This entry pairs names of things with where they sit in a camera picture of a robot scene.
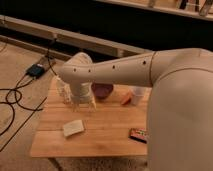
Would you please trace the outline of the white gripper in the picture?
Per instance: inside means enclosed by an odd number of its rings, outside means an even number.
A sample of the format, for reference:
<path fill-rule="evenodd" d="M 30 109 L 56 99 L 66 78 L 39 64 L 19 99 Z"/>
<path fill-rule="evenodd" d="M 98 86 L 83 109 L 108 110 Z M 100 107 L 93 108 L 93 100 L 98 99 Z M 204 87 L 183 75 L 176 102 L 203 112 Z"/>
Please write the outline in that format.
<path fill-rule="evenodd" d="M 96 102 L 92 101 L 92 92 L 90 83 L 74 83 L 70 85 L 72 109 L 76 112 L 79 108 L 79 104 L 88 103 L 88 107 L 91 110 L 96 110 Z"/>

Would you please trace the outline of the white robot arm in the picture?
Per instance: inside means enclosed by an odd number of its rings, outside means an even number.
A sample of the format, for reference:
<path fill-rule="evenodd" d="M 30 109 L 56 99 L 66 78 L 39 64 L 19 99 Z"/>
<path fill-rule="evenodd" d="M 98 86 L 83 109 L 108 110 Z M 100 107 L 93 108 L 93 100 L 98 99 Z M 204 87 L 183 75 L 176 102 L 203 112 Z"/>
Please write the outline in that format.
<path fill-rule="evenodd" d="M 100 63 L 78 53 L 59 77 L 76 97 L 89 82 L 149 87 L 149 170 L 213 171 L 213 52 L 164 50 Z"/>

